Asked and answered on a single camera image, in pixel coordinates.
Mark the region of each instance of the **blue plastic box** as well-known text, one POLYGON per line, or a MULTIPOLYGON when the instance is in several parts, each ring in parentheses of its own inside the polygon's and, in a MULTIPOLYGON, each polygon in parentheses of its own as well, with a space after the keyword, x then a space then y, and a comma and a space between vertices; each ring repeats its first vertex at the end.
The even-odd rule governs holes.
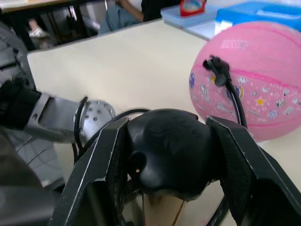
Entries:
POLYGON ((301 7, 271 2, 250 1, 218 10, 215 22, 236 25, 251 21, 267 21, 301 31, 301 7))
POLYGON ((188 27, 214 20, 218 9, 220 9, 220 7, 206 4, 205 13, 195 16, 181 17, 180 7, 173 6, 161 10, 161 15, 165 23, 171 23, 178 27, 188 27))

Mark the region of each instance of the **table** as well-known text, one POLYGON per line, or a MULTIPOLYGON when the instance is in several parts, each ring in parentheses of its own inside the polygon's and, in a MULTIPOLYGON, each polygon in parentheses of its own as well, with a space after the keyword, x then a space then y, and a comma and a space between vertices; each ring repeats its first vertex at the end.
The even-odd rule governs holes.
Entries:
MULTIPOLYGON (((178 108, 196 113, 189 95, 190 69, 206 43, 162 21, 136 26, 28 56, 38 90, 73 101, 105 99, 117 112, 134 107, 178 108)), ((301 128, 262 144, 301 190, 301 128)), ((64 147, 57 146, 65 155, 64 147)), ((189 202, 180 226, 203 226, 222 198, 218 182, 189 202)), ((227 216, 223 226, 234 226, 227 216)))
POLYGON ((43 14, 53 12, 54 10, 67 8, 70 6, 74 7, 74 11, 77 15, 78 22, 83 31, 85 38, 88 37, 87 30, 84 25, 82 14, 79 6, 90 2, 100 0, 34 0, 26 2, 24 0, 17 0, 12 3, 10 0, 0 1, 0 8, 2 14, 11 21, 12 26, 18 36, 21 37, 29 51, 35 50, 31 38, 26 30, 28 24, 28 16, 32 14, 43 14))

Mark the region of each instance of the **black cable clip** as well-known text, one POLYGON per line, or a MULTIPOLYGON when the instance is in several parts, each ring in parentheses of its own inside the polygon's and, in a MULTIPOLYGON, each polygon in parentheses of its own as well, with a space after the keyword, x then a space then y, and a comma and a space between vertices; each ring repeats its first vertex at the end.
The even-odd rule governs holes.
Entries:
POLYGON ((230 78, 230 66, 225 61, 222 61, 219 57, 210 56, 209 60, 205 60, 203 62, 203 67, 208 70, 212 71, 215 76, 215 85, 218 87, 222 87, 226 85, 227 81, 231 81, 230 78))

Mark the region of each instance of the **jeans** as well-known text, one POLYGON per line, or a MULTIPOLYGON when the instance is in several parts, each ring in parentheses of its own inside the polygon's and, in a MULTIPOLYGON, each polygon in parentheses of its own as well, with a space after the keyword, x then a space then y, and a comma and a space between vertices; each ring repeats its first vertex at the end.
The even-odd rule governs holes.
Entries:
POLYGON ((105 20, 101 24, 98 34, 103 35, 139 23, 140 22, 124 8, 114 5, 108 8, 105 20))

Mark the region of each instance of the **pink basketball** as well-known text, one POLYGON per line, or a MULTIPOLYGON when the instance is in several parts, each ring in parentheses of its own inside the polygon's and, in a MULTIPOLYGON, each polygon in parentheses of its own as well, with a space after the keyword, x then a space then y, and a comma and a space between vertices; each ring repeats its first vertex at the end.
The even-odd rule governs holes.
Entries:
POLYGON ((281 137, 301 125, 301 33, 289 27, 251 22, 213 37, 200 51, 190 73, 190 96, 199 115, 232 121, 235 110, 225 87, 203 68, 210 55, 230 65, 248 130, 256 141, 281 137))

